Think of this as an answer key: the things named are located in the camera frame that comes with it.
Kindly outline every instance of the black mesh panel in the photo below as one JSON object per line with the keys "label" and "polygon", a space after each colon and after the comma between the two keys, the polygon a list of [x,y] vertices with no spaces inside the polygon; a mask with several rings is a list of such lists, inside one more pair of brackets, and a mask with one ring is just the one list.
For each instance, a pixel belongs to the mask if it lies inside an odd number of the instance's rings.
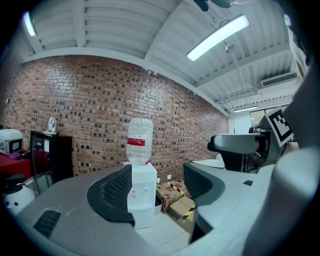
{"label": "black mesh panel", "polygon": [[112,206],[128,210],[127,197],[132,187],[131,170],[102,185],[103,198]]}
{"label": "black mesh panel", "polygon": [[193,200],[207,193],[213,187],[213,184],[209,179],[186,165],[184,165],[184,184]]}

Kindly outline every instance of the white container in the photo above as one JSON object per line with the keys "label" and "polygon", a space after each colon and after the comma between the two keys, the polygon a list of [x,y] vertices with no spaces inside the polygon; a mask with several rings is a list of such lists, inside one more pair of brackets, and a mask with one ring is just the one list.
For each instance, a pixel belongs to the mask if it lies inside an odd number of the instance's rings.
{"label": "white container", "polygon": [[132,118],[129,123],[126,156],[135,165],[145,165],[151,157],[154,124],[147,118]]}
{"label": "white container", "polygon": [[134,229],[151,227],[155,216],[157,170],[151,163],[131,165],[132,188],[127,197],[128,212],[134,217]]}

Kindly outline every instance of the plastic water jug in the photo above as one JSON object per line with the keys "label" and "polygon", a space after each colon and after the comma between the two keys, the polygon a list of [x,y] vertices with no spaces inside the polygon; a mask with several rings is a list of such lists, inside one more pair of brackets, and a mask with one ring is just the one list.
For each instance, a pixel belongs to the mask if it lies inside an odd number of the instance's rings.
{"label": "plastic water jug", "polygon": [[129,123],[126,156],[130,163],[145,165],[151,157],[154,123],[147,118],[132,118]]}

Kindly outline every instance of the floor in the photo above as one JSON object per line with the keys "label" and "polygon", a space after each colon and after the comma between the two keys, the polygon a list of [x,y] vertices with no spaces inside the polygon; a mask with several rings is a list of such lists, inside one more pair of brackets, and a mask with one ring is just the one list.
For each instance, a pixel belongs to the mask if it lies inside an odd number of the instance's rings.
{"label": "floor", "polygon": [[173,253],[188,246],[190,234],[162,212],[154,217],[152,227],[135,230],[154,248]]}

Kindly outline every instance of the red cloth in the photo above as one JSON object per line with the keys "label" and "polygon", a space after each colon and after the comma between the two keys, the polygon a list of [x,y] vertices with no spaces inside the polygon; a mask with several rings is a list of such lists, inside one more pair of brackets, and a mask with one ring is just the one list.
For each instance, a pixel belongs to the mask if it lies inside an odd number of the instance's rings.
{"label": "red cloth", "polygon": [[30,159],[15,160],[0,153],[0,179],[6,179],[14,174],[24,174],[24,181],[30,179],[33,176],[30,161]]}

